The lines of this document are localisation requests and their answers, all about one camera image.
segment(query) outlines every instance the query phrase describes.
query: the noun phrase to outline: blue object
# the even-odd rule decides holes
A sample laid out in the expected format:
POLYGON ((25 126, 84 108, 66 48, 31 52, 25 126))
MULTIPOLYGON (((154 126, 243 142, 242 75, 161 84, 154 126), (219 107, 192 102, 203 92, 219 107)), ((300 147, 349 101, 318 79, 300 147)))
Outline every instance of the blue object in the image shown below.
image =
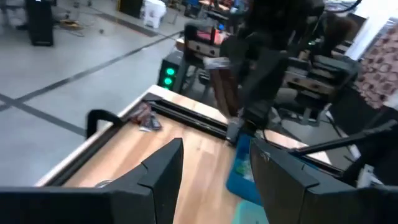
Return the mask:
POLYGON ((240 5, 241 1, 240 0, 235 0, 234 1, 234 7, 238 8, 240 5))
POLYGON ((264 209, 246 200, 236 207, 232 224, 269 224, 264 209))
POLYGON ((228 180, 226 181, 226 188, 245 200, 261 205, 260 195, 254 182, 246 180, 242 174, 236 172, 237 168, 241 166, 242 161, 249 155, 251 138, 247 134, 239 136, 238 145, 236 146, 236 156, 229 172, 228 180))
POLYGON ((199 0, 186 0, 187 4, 190 4, 192 6, 198 6, 199 5, 199 0))

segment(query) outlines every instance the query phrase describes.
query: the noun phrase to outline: green light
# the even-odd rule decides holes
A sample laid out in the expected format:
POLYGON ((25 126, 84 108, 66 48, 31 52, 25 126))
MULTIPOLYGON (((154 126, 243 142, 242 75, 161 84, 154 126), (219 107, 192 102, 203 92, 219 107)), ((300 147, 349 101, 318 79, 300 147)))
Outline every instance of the green light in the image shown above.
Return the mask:
POLYGON ((172 79, 171 78, 165 78, 164 79, 164 83, 166 84, 166 85, 169 85, 169 84, 171 84, 173 81, 172 81, 172 79))
POLYGON ((174 74, 175 74, 175 70, 172 69, 172 68, 168 68, 168 69, 166 69, 166 74, 168 74, 168 75, 174 75, 174 74))

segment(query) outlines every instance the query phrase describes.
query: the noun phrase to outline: patterned fabric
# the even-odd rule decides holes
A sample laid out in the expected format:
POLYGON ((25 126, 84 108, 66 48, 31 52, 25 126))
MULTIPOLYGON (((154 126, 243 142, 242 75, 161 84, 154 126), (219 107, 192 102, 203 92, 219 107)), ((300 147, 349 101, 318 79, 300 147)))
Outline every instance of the patterned fabric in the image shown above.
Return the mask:
POLYGON ((368 105, 378 109, 398 89, 398 24, 369 49, 361 65, 355 87, 368 105))

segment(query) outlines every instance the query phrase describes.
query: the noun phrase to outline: wooden table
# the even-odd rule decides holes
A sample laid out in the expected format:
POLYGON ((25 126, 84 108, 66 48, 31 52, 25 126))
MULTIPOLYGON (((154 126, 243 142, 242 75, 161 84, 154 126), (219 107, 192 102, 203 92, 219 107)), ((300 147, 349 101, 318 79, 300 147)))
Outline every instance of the wooden table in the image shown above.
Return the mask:
MULTIPOLYGON (((205 114, 221 122, 225 117, 216 109, 193 101, 159 86, 150 87, 144 94, 154 93, 164 99, 186 108, 205 114)), ((136 105, 140 98, 130 104, 119 115, 122 116, 136 105)), ((132 124, 126 124, 108 143, 100 149, 69 181, 66 187, 92 187, 102 180, 113 180, 133 169, 142 160, 176 137, 183 138, 184 163, 183 177, 178 195, 174 223, 228 223, 230 224, 237 204, 238 196, 230 193, 225 183, 234 159, 234 149, 223 140, 196 129, 184 126, 174 120, 157 115, 163 130, 145 133, 132 124)), ((62 167, 84 151, 103 130, 84 142, 78 149, 64 159, 37 183, 43 186, 62 167)), ((300 147, 297 142, 281 134, 266 131, 268 140, 286 147, 300 147)), ((328 162, 325 153, 313 157, 328 162)))

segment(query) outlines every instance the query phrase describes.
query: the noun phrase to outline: white stool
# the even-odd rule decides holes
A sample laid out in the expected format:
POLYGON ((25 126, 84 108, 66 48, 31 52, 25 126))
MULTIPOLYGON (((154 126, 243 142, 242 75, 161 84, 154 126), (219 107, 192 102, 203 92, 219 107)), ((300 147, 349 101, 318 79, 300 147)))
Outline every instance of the white stool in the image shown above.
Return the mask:
POLYGON ((160 0, 145 0, 144 25, 159 28, 160 18, 166 14, 166 4, 160 0))

